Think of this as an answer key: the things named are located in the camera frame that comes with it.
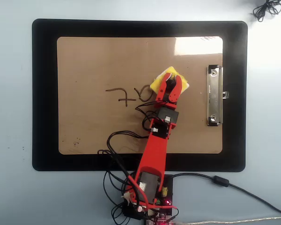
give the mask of hardboard surface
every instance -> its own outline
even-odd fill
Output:
[[[167,152],[221,152],[222,126],[207,126],[207,66],[222,65],[222,53],[198,54],[200,51],[190,49],[190,54],[179,54],[177,48],[175,37],[60,37],[60,153],[96,154],[99,149],[107,149],[107,138],[115,131],[132,130],[147,135],[141,126],[144,116],[135,110],[143,102],[134,88],[141,90],[151,84],[169,66],[183,75],[190,86],[178,99],[177,127],[171,132]],[[136,101],[128,101],[126,107],[125,101],[118,100],[125,98],[122,90],[105,91],[114,88],[124,88],[127,97]],[[145,88],[141,97],[147,99],[150,94],[151,90]],[[118,153],[142,153],[146,141],[117,135],[111,145]]]

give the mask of black wire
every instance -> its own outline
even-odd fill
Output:
[[[103,190],[104,190],[106,196],[108,197],[108,199],[109,199],[115,206],[117,206],[118,204],[116,204],[116,203],[109,197],[109,195],[107,194],[107,191],[106,191],[106,188],[105,188],[105,177],[106,177],[106,174],[107,174],[107,171],[105,172],[104,177],[103,177]]]
[[[171,218],[167,219],[167,220],[165,221],[166,223],[168,223],[168,222],[172,221],[173,219],[175,219],[175,218],[176,218],[176,216],[178,216],[178,214],[179,214],[179,209],[176,209],[176,210],[177,210],[177,214],[176,214],[176,215],[174,215],[174,216],[172,216]]]
[[[266,10],[268,10],[268,12],[272,15],[278,15],[281,12],[281,8],[278,11],[275,6],[281,6],[281,0],[266,0],[265,4],[253,9],[253,14],[259,22],[262,22],[264,16],[266,15]]]
[[[234,185],[234,184],[229,184],[229,186],[231,186],[231,187],[233,187],[233,188],[236,188],[237,190],[246,193],[247,195],[249,195],[249,196],[251,196],[251,197],[253,197],[253,198],[259,200],[259,201],[262,202],[263,204],[267,205],[267,206],[270,207],[271,209],[273,209],[273,210],[275,210],[275,211],[281,213],[281,210],[280,210],[280,209],[274,207],[272,204],[268,203],[266,200],[264,200],[264,199],[262,199],[262,198],[260,198],[260,197],[258,197],[258,196],[256,196],[256,195],[252,194],[251,192],[248,192],[247,190],[244,190],[244,189],[242,189],[241,187],[238,187],[238,186],[236,186],[236,185]]]
[[[113,187],[114,187],[116,190],[118,190],[118,191],[122,191],[122,189],[118,188],[118,187],[113,183],[113,181],[112,181],[112,179],[111,179],[111,172],[110,172],[110,171],[108,171],[108,176],[109,176],[109,180],[111,181],[111,184],[113,185]]]
[[[196,172],[182,172],[182,173],[177,173],[177,174],[174,174],[174,175],[170,176],[170,179],[173,179],[173,178],[175,178],[175,177],[180,177],[180,176],[197,176],[197,177],[205,177],[205,178],[208,178],[208,179],[213,180],[213,178],[210,177],[210,176],[207,176],[207,175],[201,174],[201,173],[196,173]]]
[[[177,173],[177,174],[172,175],[172,176],[170,177],[170,179],[173,179],[173,178],[179,177],[179,176],[198,176],[198,177],[204,177],[204,178],[207,178],[207,179],[210,179],[210,180],[214,180],[214,178],[211,177],[211,176],[207,176],[207,175],[205,175],[205,174],[195,173],[195,172]],[[251,192],[248,192],[247,190],[245,190],[245,189],[243,189],[243,188],[241,188],[241,187],[238,187],[238,186],[236,186],[236,185],[234,185],[234,184],[230,184],[230,183],[229,183],[229,186],[230,186],[230,187],[233,187],[233,188],[235,188],[235,189],[237,189],[237,190],[239,190],[239,191],[244,192],[245,194],[247,194],[247,195],[249,195],[249,196],[251,196],[251,197],[257,199],[258,201],[262,202],[263,204],[267,205],[267,206],[270,207],[271,209],[273,209],[273,210],[275,210],[275,211],[281,213],[281,210],[280,210],[280,209],[274,207],[272,204],[268,203],[266,200],[264,200],[264,199],[262,199],[262,198],[260,198],[260,197],[258,197],[258,196],[256,196],[256,195],[252,194]]]

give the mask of table surface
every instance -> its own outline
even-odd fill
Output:
[[[251,15],[255,2],[264,1],[0,1],[0,225],[113,224],[103,172],[32,168],[31,24],[37,18],[245,21],[246,168],[207,174],[228,178],[281,209],[281,13],[256,22]],[[107,189],[120,200],[109,185]],[[280,216],[234,189],[195,177],[176,178],[173,201],[180,209],[177,220],[183,222]]]

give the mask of black cable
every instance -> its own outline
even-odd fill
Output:
[[[167,219],[167,220],[165,221],[165,223],[168,223],[168,222],[172,221],[173,219],[176,218],[176,216],[178,216],[178,214],[179,214],[179,209],[177,208],[176,210],[177,210],[177,214],[174,215],[174,216],[172,216],[171,218]]]
[[[174,174],[172,175],[170,178],[173,179],[175,177],[179,177],[179,176],[198,176],[198,177],[204,177],[204,178],[207,178],[207,179],[210,179],[213,181],[213,183],[215,184],[219,184],[223,187],[228,187],[228,186],[231,186],[239,191],[242,191],[244,192],[245,194],[257,199],[258,201],[262,202],[263,204],[267,205],[268,207],[270,207],[271,209],[281,213],[281,210],[274,207],[272,204],[268,203],[267,201],[265,201],[264,199],[252,194],[251,192],[248,192],[247,190],[241,188],[241,187],[238,187],[234,184],[230,184],[229,180],[225,179],[225,178],[222,178],[222,177],[218,177],[218,176],[214,176],[214,177],[211,177],[211,176],[207,176],[205,174],[201,174],[201,173],[195,173],[195,172],[184,172],[184,173],[177,173],[177,174]]]
[[[118,191],[122,191],[122,189],[118,188],[118,187],[113,183],[113,181],[112,181],[112,179],[111,179],[111,172],[110,172],[110,171],[108,171],[108,176],[109,176],[109,180],[111,181],[111,184],[113,185],[113,187],[114,187],[116,190],[118,190]]]
[[[253,9],[253,14],[259,22],[262,22],[264,16],[266,15],[266,10],[268,10],[268,12],[272,15],[278,15],[281,12],[281,8],[278,11],[275,6],[281,7],[281,0],[266,0],[265,4]]]
[[[251,192],[248,192],[247,190],[244,190],[244,189],[242,189],[241,187],[238,187],[238,186],[236,186],[236,185],[234,185],[234,184],[229,184],[229,186],[231,186],[231,187],[233,187],[233,188],[236,188],[237,190],[246,193],[247,195],[249,195],[249,196],[251,196],[251,197],[253,197],[253,198],[259,200],[259,201],[262,202],[263,204],[267,205],[267,206],[270,207],[271,209],[273,209],[273,210],[275,210],[275,211],[281,213],[281,210],[280,210],[280,209],[274,207],[272,204],[268,203],[266,200],[264,200],[264,199],[262,199],[262,198],[260,198],[260,197],[258,197],[258,196],[256,196],[256,195],[252,194]]]

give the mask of metal clip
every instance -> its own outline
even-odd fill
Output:
[[[209,126],[218,126],[223,120],[223,99],[229,93],[223,91],[223,68],[219,65],[208,66],[207,120]]]

